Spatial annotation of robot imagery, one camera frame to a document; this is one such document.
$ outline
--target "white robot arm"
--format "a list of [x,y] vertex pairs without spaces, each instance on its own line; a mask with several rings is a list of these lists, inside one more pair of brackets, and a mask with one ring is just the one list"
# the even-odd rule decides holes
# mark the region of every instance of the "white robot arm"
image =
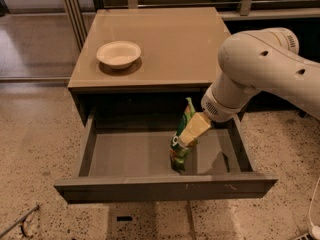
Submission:
[[222,73],[202,98],[204,113],[215,122],[227,121],[266,91],[320,119],[320,64],[298,52],[297,37],[284,28],[230,36],[218,54]]

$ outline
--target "concrete floor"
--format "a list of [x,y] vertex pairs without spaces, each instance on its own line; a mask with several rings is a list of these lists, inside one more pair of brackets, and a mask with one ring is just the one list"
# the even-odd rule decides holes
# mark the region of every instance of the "concrete floor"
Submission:
[[[70,74],[78,56],[63,15],[2,17],[0,45],[1,76]],[[40,209],[25,223],[33,239],[283,240],[307,232],[320,176],[320,125],[311,117],[245,114],[242,127],[258,170],[279,181],[261,199],[191,201],[192,226],[184,201],[64,201],[53,184],[71,177],[83,131],[66,84],[0,84],[0,115],[0,232],[36,204]],[[320,190],[311,214],[315,224],[319,208]],[[16,227],[4,239],[27,237]]]

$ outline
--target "open drawer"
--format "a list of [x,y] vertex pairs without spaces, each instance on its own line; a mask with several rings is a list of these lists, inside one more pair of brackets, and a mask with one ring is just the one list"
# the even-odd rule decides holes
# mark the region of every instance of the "open drawer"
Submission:
[[95,95],[74,178],[55,188],[68,203],[263,197],[277,177],[256,171],[238,117],[214,124],[171,169],[170,140],[190,96],[202,92]]

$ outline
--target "white cable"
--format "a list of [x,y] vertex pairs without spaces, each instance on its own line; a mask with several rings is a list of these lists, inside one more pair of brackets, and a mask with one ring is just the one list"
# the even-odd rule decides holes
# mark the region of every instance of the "white cable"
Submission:
[[310,202],[310,206],[309,206],[309,212],[308,212],[309,221],[310,221],[312,227],[314,226],[314,224],[313,224],[313,222],[311,220],[311,207],[312,207],[312,203],[314,201],[314,197],[315,197],[316,192],[317,192],[317,188],[319,186],[319,182],[320,182],[320,177],[318,178],[318,182],[317,182],[316,187],[314,189],[314,192],[313,192],[313,195],[312,195],[312,198],[311,198],[311,202]]

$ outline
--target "terrazzo floor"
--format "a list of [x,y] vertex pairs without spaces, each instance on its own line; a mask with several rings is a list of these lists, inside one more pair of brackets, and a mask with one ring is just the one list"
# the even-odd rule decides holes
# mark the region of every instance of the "terrazzo floor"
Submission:
[[[0,18],[1,37],[7,35],[10,37],[7,42],[26,46],[31,52],[37,45],[29,41],[20,45],[20,39],[26,38],[22,32],[19,37],[22,30],[8,35],[11,30],[6,29],[5,23],[27,21],[27,16],[10,17]],[[55,22],[56,17],[63,16],[46,17],[46,22]],[[37,31],[34,26],[30,28],[36,41]],[[71,35],[64,31],[66,36],[60,35],[59,40]],[[72,70],[77,56],[74,40],[70,37],[63,47],[52,49],[64,54],[62,48],[68,51],[68,56],[61,55],[64,63]],[[49,54],[43,50],[40,57]],[[11,58],[0,55],[2,75],[11,74],[6,70],[11,60],[7,56]],[[44,64],[56,63],[50,56],[50,61]],[[28,66],[21,72],[39,73],[39,68],[32,71],[38,65],[35,57],[34,61],[22,59],[19,65]],[[60,72],[60,66],[56,66],[55,73],[68,73]],[[20,70],[17,65],[15,72],[20,74]],[[181,201],[68,205],[53,184],[57,179],[71,177],[83,126],[66,83],[0,84],[0,125],[0,232],[28,209],[40,205],[26,222],[29,237],[16,227],[3,239],[286,240],[307,232],[310,199],[320,176],[320,125],[312,117],[300,118],[296,111],[251,112],[242,120],[258,170],[279,177],[265,197],[189,204]],[[320,224],[319,211],[320,189],[311,213],[315,224]],[[131,221],[119,220],[128,217]]]

